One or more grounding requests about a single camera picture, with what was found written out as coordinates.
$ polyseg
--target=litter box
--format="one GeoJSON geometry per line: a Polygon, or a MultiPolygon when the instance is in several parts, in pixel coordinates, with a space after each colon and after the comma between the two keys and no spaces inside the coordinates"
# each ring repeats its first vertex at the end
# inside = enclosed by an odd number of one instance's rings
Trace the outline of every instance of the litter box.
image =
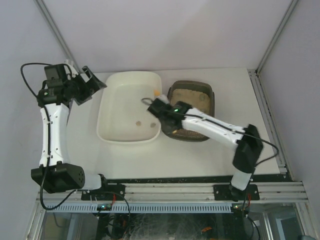
{"type": "MultiPolygon", "coordinates": [[[[177,101],[186,102],[187,104],[192,105],[193,107],[199,109],[200,111],[206,113],[209,116],[215,116],[215,94],[212,91],[212,88],[209,84],[199,81],[189,81],[189,80],[180,80],[176,81],[169,89],[167,97],[171,105],[176,104],[177,101]],[[186,96],[187,94],[194,94],[197,98],[203,98],[206,100],[205,106],[199,104],[199,99],[192,98],[191,96],[186,96]]],[[[204,136],[198,132],[189,131],[185,129],[179,129],[173,132],[165,132],[165,135],[172,139],[188,141],[188,142],[203,142],[208,140],[207,136],[204,136]]]]}
{"type": "Polygon", "coordinates": [[[149,71],[118,72],[106,80],[106,85],[97,120],[98,137],[119,144],[154,140],[161,124],[141,99],[154,99],[154,90],[162,93],[160,76],[149,71]]]}

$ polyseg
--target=white arm segment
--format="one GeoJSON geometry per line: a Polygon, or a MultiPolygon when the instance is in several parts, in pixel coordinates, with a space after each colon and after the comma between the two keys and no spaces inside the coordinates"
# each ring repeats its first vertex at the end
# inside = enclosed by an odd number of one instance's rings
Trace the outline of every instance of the white arm segment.
{"type": "MultiPolygon", "coordinates": [[[[244,128],[241,126],[235,126],[224,121],[218,120],[212,116],[209,116],[202,111],[199,111],[196,108],[189,109],[186,114],[197,115],[201,118],[194,116],[186,116],[184,120],[182,120],[182,127],[185,130],[195,131],[202,135],[207,136],[208,138],[217,140],[218,142],[228,146],[233,151],[236,150],[238,144],[237,140],[240,140],[243,135],[240,133],[235,133],[232,130],[244,133],[244,128]],[[231,131],[206,121],[205,119],[211,120],[215,123],[218,123],[224,127],[231,129],[231,131]]],[[[235,170],[235,173],[231,180],[231,185],[241,191],[244,191],[247,188],[247,185],[251,179],[251,173],[245,173],[238,169],[235,170]]]]}
{"type": "MultiPolygon", "coordinates": [[[[55,103],[45,105],[50,117],[50,166],[57,162],[69,164],[70,159],[67,151],[67,120],[69,108],[55,103]]],[[[40,110],[43,126],[42,155],[39,165],[47,166],[48,158],[48,119],[44,108],[40,110]]]]}
{"type": "Polygon", "coordinates": [[[218,123],[226,128],[244,133],[244,128],[241,126],[235,126],[224,121],[218,120],[212,116],[209,116],[202,111],[199,111],[196,108],[189,109],[186,115],[197,115],[198,117],[194,116],[186,116],[184,120],[182,120],[182,127],[185,130],[191,130],[202,135],[207,136],[208,138],[217,140],[218,142],[228,146],[231,150],[236,150],[238,144],[237,140],[240,140],[243,135],[239,133],[235,133],[224,129],[221,126],[218,126],[214,123],[211,123],[207,120],[211,120],[215,123],[218,123]]]}

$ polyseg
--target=white tabletop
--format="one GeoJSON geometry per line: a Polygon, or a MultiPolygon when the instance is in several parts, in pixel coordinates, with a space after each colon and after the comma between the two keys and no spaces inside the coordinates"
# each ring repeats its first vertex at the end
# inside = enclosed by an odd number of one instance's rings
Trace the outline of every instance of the white tabletop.
{"type": "MultiPolygon", "coordinates": [[[[255,125],[260,136],[269,140],[258,102],[245,68],[214,68],[154,71],[160,75],[163,93],[178,80],[210,84],[215,94],[215,118],[246,127],[255,125]]],[[[112,73],[97,73],[103,82],[112,73]]],[[[85,171],[104,174],[108,179],[204,177],[232,175],[234,152],[209,139],[185,142],[162,132],[147,143],[116,144],[101,141],[96,133],[103,91],[81,106],[73,104],[67,127],[67,147],[71,163],[85,171]]],[[[264,145],[260,160],[273,155],[264,145]]],[[[255,174],[278,174],[276,159],[258,166],[255,174]]]]}

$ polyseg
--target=white plastic tray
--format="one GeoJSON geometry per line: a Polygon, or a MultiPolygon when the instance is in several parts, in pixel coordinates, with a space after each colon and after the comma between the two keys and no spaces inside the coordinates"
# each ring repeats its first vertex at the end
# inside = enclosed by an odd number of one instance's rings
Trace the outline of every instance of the white plastic tray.
{"type": "Polygon", "coordinates": [[[161,78],[149,71],[127,71],[106,80],[99,108],[96,132],[111,143],[142,143],[155,139],[161,130],[142,98],[154,98],[154,90],[162,93],[161,78]]]}

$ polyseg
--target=dark brown container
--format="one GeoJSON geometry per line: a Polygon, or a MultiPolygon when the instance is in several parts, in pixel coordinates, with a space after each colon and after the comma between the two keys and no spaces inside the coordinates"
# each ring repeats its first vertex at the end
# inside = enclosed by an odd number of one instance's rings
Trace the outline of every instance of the dark brown container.
{"type": "MultiPolygon", "coordinates": [[[[209,84],[200,82],[200,81],[188,81],[188,80],[180,80],[176,81],[169,89],[167,97],[171,102],[173,92],[176,89],[188,89],[197,92],[201,92],[207,94],[210,98],[210,106],[209,106],[209,114],[210,116],[215,116],[215,94],[212,91],[212,88],[209,84]]],[[[183,131],[183,132],[176,132],[176,133],[165,133],[169,138],[181,140],[181,141],[188,141],[188,142],[203,142],[208,140],[207,136],[204,136],[200,133],[195,134],[192,131],[183,131]]]]}

